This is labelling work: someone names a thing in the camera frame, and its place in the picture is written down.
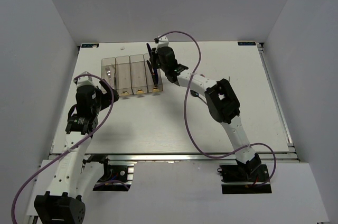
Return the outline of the black knife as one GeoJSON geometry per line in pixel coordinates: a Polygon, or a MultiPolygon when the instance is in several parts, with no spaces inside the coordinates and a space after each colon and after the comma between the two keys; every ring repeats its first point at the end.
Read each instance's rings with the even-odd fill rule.
{"type": "Polygon", "coordinates": [[[147,66],[149,68],[153,84],[154,84],[154,86],[157,86],[157,76],[156,76],[156,73],[155,73],[155,71],[154,71],[154,69],[151,65],[151,62],[149,60],[147,60],[146,63],[147,63],[147,66]]]}

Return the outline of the fork with pink handle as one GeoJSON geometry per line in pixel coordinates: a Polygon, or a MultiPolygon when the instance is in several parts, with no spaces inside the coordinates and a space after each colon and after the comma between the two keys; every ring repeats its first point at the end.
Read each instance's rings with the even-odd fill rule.
{"type": "Polygon", "coordinates": [[[110,86],[112,87],[112,71],[111,71],[111,67],[110,66],[105,66],[105,72],[106,72],[106,75],[107,75],[107,79],[109,81],[109,84],[110,86]]]}

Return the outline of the black spoon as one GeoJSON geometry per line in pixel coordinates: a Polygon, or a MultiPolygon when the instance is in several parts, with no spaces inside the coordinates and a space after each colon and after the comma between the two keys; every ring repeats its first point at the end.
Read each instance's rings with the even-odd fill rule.
{"type": "Polygon", "coordinates": [[[202,97],[200,97],[200,95],[199,95],[196,91],[190,90],[190,94],[191,94],[192,97],[198,98],[198,99],[200,99],[204,104],[206,104],[206,101],[205,101],[202,97]]]}

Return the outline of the iridescent blue knife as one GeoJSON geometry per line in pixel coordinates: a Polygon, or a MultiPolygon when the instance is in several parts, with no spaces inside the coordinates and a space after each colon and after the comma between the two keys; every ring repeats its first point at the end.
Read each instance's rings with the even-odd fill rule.
{"type": "Polygon", "coordinates": [[[152,71],[153,71],[153,73],[152,73],[153,83],[154,83],[154,86],[157,87],[158,82],[159,82],[157,68],[153,68],[152,71]]]}

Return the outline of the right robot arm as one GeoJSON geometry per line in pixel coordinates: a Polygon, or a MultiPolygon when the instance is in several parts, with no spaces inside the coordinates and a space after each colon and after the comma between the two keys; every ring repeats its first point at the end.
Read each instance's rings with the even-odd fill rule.
{"type": "Polygon", "coordinates": [[[256,177],[261,160],[250,146],[242,126],[240,102],[230,82],[226,79],[214,81],[192,73],[187,66],[177,62],[173,49],[167,44],[159,44],[155,48],[151,48],[149,44],[146,44],[146,46],[149,53],[147,64],[153,82],[158,83],[156,71],[160,69],[170,83],[186,88],[184,105],[187,104],[187,97],[191,91],[203,96],[209,114],[223,127],[235,150],[239,176],[245,181],[251,181],[256,177]]]}

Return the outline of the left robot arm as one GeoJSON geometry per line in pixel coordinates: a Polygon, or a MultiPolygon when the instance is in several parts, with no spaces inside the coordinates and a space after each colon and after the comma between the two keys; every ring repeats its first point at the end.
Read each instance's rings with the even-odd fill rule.
{"type": "Polygon", "coordinates": [[[95,86],[92,78],[75,80],[76,103],[69,109],[62,154],[54,159],[56,172],[43,195],[37,195],[34,208],[42,223],[83,223],[85,195],[96,181],[107,181],[111,167],[105,163],[85,165],[83,159],[95,131],[103,125],[99,113],[119,99],[105,81],[95,86]]]}

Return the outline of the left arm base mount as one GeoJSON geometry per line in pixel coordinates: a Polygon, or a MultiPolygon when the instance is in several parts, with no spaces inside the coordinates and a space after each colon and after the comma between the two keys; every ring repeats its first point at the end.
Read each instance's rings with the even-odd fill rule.
{"type": "Polygon", "coordinates": [[[131,174],[130,165],[118,164],[108,155],[89,155],[84,159],[83,164],[100,163],[103,168],[103,175],[98,180],[94,187],[94,191],[105,192],[127,192],[131,186],[131,179],[128,176],[131,174]]]}

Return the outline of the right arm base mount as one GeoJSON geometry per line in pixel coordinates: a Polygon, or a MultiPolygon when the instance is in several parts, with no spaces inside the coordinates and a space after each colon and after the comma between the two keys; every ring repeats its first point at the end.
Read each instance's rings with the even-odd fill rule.
{"type": "Polygon", "coordinates": [[[222,194],[272,194],[266,164],[247,176],[237,165],[220,165],[217,172],[221,176],[222,194]]]}

